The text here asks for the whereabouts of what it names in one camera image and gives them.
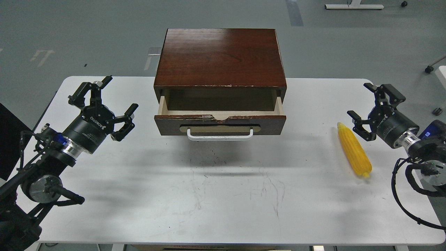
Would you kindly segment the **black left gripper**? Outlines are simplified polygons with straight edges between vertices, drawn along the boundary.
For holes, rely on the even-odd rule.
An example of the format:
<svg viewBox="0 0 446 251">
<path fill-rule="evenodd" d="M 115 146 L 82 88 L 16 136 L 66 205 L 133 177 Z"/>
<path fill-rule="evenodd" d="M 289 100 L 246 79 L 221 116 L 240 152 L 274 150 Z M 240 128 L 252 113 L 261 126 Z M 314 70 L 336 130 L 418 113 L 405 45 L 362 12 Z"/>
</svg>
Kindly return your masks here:
<svg viewBox="0 0 446 251">
<path fill-rule="evenodd" d="M 102 81 L 82 82 L 73 95 L 68 96 L 68 104 L 81 110 L 80 114 L 62 132 L 62 135 L 93 154 L 100 144 L 110 134 L 114 141 L 122 141 L 135 128 L 132 122 L 134 112 L 139 107 L 133 103 L 123 116 L 115 114 L 102 104 L 101 91 L 113 79 L 106 76 Z M 90 92 L 89 106 L 85 105 L 85 95 Z M 113 124 L 124 123 L 118 130 L 113 131 Z"/>
</svg>

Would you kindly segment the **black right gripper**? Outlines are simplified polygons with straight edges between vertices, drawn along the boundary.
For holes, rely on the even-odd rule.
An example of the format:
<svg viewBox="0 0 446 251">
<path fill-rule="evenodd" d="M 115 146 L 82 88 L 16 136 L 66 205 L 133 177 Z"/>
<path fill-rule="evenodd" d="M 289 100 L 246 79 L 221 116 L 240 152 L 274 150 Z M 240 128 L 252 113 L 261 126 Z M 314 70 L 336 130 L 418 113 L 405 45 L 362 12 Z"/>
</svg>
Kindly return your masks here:
<svg viewBox="0 0 446 251">
<path fill-rule="evenodd" d="M 403 113 L 397 110 L 397 106 L 406 101 L 406 97 L 392 84 L 375 86 L 365 83 L 364 87 L 371 91 L 375 97 L 375 107 L 370 112 L 370 119 L 363 120 L 355 111 L 348 110 L 347 114 L 352 118 L 353 131 L 365 141 L 376 140 L 376 135 L 392 149 L 401 147 L 400 138 L 406 132 L 417 134 L 420 127 Z M 363 126 L 369 125 L 371 131 Z"/>
</svg>

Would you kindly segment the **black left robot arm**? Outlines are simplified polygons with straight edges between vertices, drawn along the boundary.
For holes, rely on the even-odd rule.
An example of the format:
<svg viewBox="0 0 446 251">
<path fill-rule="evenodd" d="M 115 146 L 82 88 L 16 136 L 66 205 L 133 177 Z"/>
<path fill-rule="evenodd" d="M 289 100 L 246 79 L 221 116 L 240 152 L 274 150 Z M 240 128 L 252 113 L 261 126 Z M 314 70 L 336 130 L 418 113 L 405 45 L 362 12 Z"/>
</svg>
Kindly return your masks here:
<svg viewBox="0 0 446 251">
<path fill-rule="evenodd" d="M 1 186 L 1 250 L 24 251 L 39 240 L 40 223 L 54 206 L 81 205 L 85 198 L 64 188 L 61 173 L 73 167 L 81 153 L 93 154 L 105 138 L 121 141 L 134 129 L 131 104 L 122 116 L 116 116 L 103 103 L 102 90 L 113 79 L 83 82 L 68 103 L 80 109 L 80 114 L 59 133 L 46 124 L 40 133 L 21 132 L 21 138 L 37 140 L 36 155 L 20 166 L 17 174 Z"/>
</svg>

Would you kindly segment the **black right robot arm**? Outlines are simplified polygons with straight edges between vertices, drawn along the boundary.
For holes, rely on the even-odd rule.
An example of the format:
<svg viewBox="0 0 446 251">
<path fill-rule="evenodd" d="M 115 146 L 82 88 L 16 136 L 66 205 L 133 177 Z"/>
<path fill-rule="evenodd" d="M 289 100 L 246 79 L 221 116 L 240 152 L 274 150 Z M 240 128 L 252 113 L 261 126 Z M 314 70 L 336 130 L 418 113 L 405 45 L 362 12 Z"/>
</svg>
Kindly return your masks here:
<svg viewBox="0 0 446 251">
<path fill-rule="evenodd" d="M 445 227 L 425 221 L 406 210 L 396 191 L 398 170 L 407 164 L 406 179 L 416 192 L 429 197 L 445 197 L 445 123 L 434 120 L 420 133 L 419 126 L 397 110 L 397 105 L 404 102 L 406 97 L 395 87 L 371 83 L 365 83 L 364 87 L 373 93 L 375 105 L 366 120 L 355 111 L 347 112 L 354 124 L 353 131 L 366 141 L 380 138 L 392 149 L 404 148 L 408 157 L 400 158 L 395 163 L 391 178 L 392 195 L 402 211 L 418 224 L 445 230 Z"/>
</svg>

